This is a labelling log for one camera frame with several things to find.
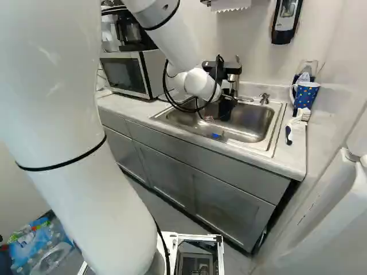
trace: blue cup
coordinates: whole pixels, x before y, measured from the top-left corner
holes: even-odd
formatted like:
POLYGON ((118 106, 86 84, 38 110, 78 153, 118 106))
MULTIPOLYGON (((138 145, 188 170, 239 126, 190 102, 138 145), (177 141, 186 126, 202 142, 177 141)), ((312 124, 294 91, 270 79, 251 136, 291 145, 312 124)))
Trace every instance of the blue cup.
POLYGON ((290 89, 290 97, 294 108, 296 110, 298 108, 311 109, 319 90, 320 84, 315 82, 300 82, 298 84, 293 84, 290 89), (293 97, 294 88, 296 89, 295 97, 293 97))

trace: gray floor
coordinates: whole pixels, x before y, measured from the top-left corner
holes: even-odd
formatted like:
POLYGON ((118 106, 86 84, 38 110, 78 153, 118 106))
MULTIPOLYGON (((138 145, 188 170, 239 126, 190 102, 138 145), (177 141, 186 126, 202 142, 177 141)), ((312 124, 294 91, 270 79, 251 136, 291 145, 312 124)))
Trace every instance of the gray floor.
MULTIPOLYGON (((142 201, 144 201, 150 213, 157 220, 162 231, 183 234, 210 234, 210 232, 171 207, 158 196, 146 190, 133 179, 128 179, 142 201)), ((51 275, 76 275, 82 263, 82 256, 77 251, 74 251, 51 275)), ((226 275, 248 275, 250 268, 250 258, 245 257, 237 250, 225 244, 224 270, 226 275)), ((87 275, 94 275, 94 273, 89 270, 87 275)))

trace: white wall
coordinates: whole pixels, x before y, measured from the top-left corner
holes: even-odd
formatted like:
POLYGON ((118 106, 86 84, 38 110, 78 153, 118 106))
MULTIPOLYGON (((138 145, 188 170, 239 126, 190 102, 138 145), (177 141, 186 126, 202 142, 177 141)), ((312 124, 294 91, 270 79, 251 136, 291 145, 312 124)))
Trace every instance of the white wall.
POLYGON ((0 235, 4 243, 13 231, 49 209, 33 183, 18 168, 5 145, 0 142, 0 235))
POLYGON ((208 58, 216 52, 243 63, 241 80, 265 84, 289 84, 302 59, 325 61, 342 0, 303 1, 298 31, 288 45, 273 45, 270 26, 275 0, 252 0, 243 11, 211 13, 199 0, 182 1, 188 24, 208 58))
POLYGON ((318 78, 322 89, 314 103, 308 127, 307 176, 263 246, 258 262, 265 261, 270 255, 282 253, 287 247, 310 205, 309 193, 322 188, 319 186, 322 182, 315 183, 331 162, 339 145, 345 142, 356 117, 365 107, 366 9, 367 3, 363 1, 343 2, 326 64, 318 78))

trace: countertop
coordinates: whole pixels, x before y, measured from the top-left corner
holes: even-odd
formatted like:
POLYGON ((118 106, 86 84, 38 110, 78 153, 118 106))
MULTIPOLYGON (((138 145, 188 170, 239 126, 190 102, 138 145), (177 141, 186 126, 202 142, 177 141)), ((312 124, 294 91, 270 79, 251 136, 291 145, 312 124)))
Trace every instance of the countertop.
POLYGON ((99 108, 117 113, 119 116, 129 121, 136 122, 140 125, 207 148, 214 152, 221 153, 242 162, 272 171, 287 178, 302 181, 306 175, 306 123, 300 122, 298 124, 294 124, 294 142, 292 146, 288 146, 286 144, 285 126, 292 118, 293 111, 292 105, 289 104, 287 98, 288 89, 289 87, 284 86, 246 83, 240 84, 240 95, 258 96, 260 93, 267 92, 270 94, 271 100, 288 103, 280 128, 275 153, 272 158, 151 120, 150 117, 171 106, 169 103, 163 101, 142 101, 120 95, 108 95, 98 98, 97 104, 99 108))

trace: sink basin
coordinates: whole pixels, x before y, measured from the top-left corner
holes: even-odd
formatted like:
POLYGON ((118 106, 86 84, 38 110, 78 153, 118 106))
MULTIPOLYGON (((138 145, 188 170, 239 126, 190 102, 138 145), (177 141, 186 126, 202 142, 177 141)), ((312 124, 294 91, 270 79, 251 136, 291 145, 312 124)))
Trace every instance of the sink basin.
MULTIPOLYGON (((195 108, 196 101, 191 99, 183 106, 195 108)), ((218 114, 218 103, 211 103, 200 114, 170 107, 152 119, 233 146, 268 151, 281 110, 284 114, 282 107, 279 102, 261 105, 258 99, 253 99, 253 102, 238 101, 232 111, 225 112, 222 117, 218 114)))

